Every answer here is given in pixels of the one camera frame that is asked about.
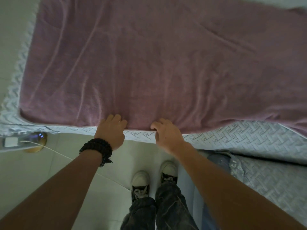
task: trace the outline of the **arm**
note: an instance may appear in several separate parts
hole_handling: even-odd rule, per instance
[[[159,121],[151,125],[157,130],[157,145],[186,169],[221,229],[306,229],[265,197],[200,155],[169,120]]]
[[[120,120],[120,115],[102,120],[94,138],[106,140],[113,150],[120,147],[127,124]],[[71,229],[101,161],[97,151],[82,152],[4,216],[0,229]]]

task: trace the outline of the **jeans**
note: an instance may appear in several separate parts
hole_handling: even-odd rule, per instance
[[[157,214],[157,229],[198,229],[191,216],[185,197],[173,182],[164,182],[156,192],[156,201],[151,197],[136,200],[129,208],[121,230],[154,230]]]

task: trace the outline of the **black beaded bracelet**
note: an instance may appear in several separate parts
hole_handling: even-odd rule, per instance
[[[99,167],[104,166],[105,163],[112,163],[110,160],[112,155],[112,147],[104,139],[91,139],[89,142],[83,145],[79,151],[79,154],[88,149],[98,151],[102,154],[102,162]]]

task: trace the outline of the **person's left arm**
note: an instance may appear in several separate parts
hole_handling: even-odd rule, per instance
[[[127,121],[109,115],[94,138],[107,141],[113,150],[125,139]],[[98,151],[85,150],[0,220],[0,229],[71,229],[92,179],[102,162]]]

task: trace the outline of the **foot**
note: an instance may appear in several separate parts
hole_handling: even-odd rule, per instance
[[[178,169],[175,166],[174,162],[166,161],[161,165],[161,178],[160,182],[163,184],[164,182],[173,182],[177,184],[178,180]]]
[[[131,198],[132,202],[140,199],[149,197],[149,174],[145,171],[137,172],[131,182]]]

